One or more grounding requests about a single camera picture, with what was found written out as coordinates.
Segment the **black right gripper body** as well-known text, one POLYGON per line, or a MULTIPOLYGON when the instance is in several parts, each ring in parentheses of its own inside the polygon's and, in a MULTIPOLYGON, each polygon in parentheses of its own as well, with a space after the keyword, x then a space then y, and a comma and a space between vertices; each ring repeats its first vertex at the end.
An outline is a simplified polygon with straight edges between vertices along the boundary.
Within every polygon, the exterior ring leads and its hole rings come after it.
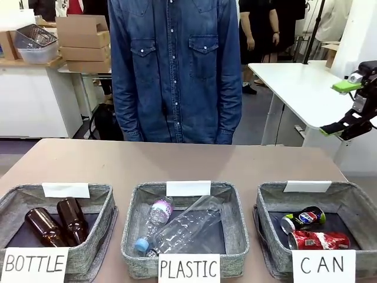
POLYGON ((376 117, 376 79, 365 81, 356 91, 352 109, 361 117, 373 119, 376 117))

